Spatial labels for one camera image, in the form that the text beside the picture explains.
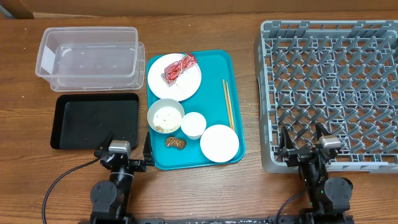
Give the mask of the wooden chopstick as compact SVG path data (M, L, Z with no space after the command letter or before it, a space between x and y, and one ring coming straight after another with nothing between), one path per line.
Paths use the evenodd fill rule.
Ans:
M228 81L225 82L225 88L226 88L226 96L227 96L227 101L228 101L228 108L229 108L229 119L230 119L230 126L233 131L235 131L235 123L234 123L234 116L233 116L233 107L231 103L231 97L230 97L230 92L229 92L229 85Z
M226 101L226 107L228 110L229 126L233 131L235 131L233 109L232 109L232 105L231 105L231 98L229 95L229 86L228 86L228 82L226 80L223 80L223 89L224 89L224 97L225 97L225 101Z

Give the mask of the clear plastic waste bin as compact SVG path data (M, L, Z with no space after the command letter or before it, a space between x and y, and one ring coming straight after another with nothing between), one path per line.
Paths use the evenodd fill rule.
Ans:
M40 42L35 74L53 91L138 90L144 44L135 27L51 27Z

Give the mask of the black rectangular tray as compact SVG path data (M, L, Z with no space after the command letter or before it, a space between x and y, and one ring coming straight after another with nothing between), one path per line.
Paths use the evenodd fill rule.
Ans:
M137 146L139 97L135 93L62 95L57 99L50 145L54 149L95 149L114 140Z

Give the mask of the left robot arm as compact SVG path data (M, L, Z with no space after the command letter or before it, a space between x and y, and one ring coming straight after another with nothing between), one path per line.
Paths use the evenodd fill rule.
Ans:
M109 133L95 149L94 156L110 171L109 179L97 182L90 192L93 204L90 223L137 223L133 214L127 211L132 182L136 172L145 172L154 165L154 155L147 133L143 149L143 160L131 159L128 141L113 139Z

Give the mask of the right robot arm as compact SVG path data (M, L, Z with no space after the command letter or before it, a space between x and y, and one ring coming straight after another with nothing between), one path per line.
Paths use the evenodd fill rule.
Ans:
M281 129L278 156L287 158L288 167L297 167L305 189L289 198L279 208L276 223L353 223L345 215L350 209L353 183L344 177L328 175L326 163L334 159L342 148L341 141L320 123L315 125L317 143L296 149L287 128ZM282 215L283 209L293 200L307 193L310 208L301 209L296 216Z

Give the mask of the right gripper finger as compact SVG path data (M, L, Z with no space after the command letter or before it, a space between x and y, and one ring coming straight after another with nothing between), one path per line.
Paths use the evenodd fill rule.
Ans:
M286 126L283 126L280 131L280 140L279 140L279 156L286 156L288 155L288 151L294 150L293 141L289 136L289 132Z
M331 133L324 127L321 123L315 124L316 135L317 139L320 139L322 136L329 136Z

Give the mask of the white paper cup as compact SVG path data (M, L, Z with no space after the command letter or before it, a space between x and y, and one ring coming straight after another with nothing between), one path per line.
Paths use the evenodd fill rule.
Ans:
M187 113L182 118L181 129L188 138L197 140L206 129L206 119L197 112Z

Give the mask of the red snack wrapper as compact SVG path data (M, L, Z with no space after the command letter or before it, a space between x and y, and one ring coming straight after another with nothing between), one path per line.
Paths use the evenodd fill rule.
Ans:
M185 70L195 64L197 64L197 58L190 52L187 52L183 55L182 59L173 62L164 68L162 78L166 84L171 85Z

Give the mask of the small white plate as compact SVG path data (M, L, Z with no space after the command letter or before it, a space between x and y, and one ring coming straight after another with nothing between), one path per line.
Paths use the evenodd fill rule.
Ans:
M207 159L228 162L238 153L238 135L229 126L212 125L201 135L200 148Z

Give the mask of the grey dishwasher rack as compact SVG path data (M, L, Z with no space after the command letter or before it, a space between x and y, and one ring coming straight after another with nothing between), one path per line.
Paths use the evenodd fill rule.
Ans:
M396 21L264 21L254 56L265 171L293 172L282 127L304 149L321 123L342 143L328 170L397 172Z

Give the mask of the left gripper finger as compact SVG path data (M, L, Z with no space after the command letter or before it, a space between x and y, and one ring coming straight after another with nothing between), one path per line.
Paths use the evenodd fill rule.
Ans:
M153 150L152 150L151 141L150 141L150 132L147 132L147 135L146 135L146 140L145 140L144 148L143 148L143 156L144 156L145 165L147 165L147 166L155 165Z
M114 136L114 132L110 131L109 134L105 137L105 139L98 146L98 150L100 152L104 152L104 151L108 150L109 145L111 144L111 142L113 140L113 136Z

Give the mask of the brown walnut-like food piece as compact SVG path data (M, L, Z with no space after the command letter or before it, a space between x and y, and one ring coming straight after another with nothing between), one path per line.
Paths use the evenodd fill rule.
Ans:
M165 145L167 147L174 147L174 148L177 148L179 150L182 150L182 149L184 149L186 147L187 143L183 139L179 139L179 138L176 138L174 136L169 136L165 140Z

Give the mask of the large white plate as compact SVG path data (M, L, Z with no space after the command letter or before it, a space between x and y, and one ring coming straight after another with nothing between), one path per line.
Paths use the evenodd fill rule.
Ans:
M201 69L199 64L195 64L189 69L185 70L195 73L197 82L195 87L190 91L182 91L177 85L176 81L171 85L166 84L162 78L164 68L173 62L182 59L183 54L173 53L166 55L158 55L153 57L147 66L147 84L150 91L158 98L170 98L175 101L183 101L193 96L201 85Z

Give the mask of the grey bowl of rice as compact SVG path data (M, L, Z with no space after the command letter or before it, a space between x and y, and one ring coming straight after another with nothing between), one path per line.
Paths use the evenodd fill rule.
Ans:
M181 127L185 116L183 106L172 99L157 100L149 107L147 121L151 129L160 134L170 134Z

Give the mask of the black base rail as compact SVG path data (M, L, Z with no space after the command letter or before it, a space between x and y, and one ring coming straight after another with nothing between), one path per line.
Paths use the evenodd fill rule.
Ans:
M271 215L267 218L215 218L215 219L184 219L184 220L164 220L162 218L142 218L130 220L89 220L79 223L136 223L136 224L299 224L305 223L299 215L281 215L279 221L276 216Z

